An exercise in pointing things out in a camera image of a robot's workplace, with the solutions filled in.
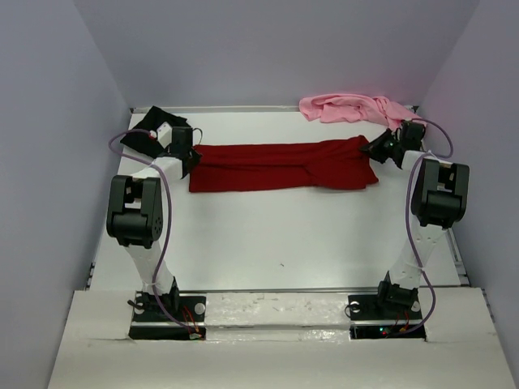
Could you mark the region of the red t shirt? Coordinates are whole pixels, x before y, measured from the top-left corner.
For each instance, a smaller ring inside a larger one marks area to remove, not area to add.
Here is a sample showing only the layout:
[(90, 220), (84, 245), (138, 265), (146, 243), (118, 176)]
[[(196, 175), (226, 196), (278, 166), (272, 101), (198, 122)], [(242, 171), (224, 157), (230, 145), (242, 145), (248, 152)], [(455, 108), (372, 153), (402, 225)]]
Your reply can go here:
[(190, 173), (191, 193), (322, 187), (364, 190), (378, 177), (356, 136), (317, 143), (200, 145), (200, 163)]

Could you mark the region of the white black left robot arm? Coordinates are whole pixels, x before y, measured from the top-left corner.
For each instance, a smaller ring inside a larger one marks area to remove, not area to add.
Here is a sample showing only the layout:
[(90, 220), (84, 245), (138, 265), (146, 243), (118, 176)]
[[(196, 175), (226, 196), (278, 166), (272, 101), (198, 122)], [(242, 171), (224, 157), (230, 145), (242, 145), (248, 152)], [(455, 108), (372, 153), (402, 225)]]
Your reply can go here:
[[(194, 129), (163, 123), (156, 130), (131, 129), (115, 135), (109, 149), (122, 158), (144, 165), (130, 175), (116, 175), (109, 189), (106, 231), (126, 249), (133, 259), (142, 283), (141, 302), (131, 306), (141, 312), (153, 312), (158, 318), (191, 330), (195, 321), (176, 318), (181, 307), (175, 276), (165, 263), (172, 233), (172, 195), (169, 184), (185, 178), (199, 163), (194, 149)], [(147, 162), (141, 157), (119, 152), (117, 139), (131, 137), (158, 145), (161, 151)]]

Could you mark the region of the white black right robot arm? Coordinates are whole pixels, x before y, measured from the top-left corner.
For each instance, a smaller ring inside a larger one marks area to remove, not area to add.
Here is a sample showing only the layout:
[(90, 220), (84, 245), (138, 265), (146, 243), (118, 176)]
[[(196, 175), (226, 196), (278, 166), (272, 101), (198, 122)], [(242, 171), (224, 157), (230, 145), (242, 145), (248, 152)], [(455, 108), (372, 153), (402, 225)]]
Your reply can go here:
[(386, 160), (409, 173), (405, 192), (406, 241), (397, 261), (380, 281), (377, 294), (369, 295), (368, 306), (381, 318), (418, 313), (418, 288), (430, 289), (426, 266), (439, 240), (465, 215), (470, 167), (454, 163), (453, 142), (449, 136), (448, 154), (437, 156), (422, 149), (427, 126), (443, 135), (447, 132), (427, 119), (401, 121), (395, 130), (387, 129), (377, 139), (360, 148), (372, 160)]

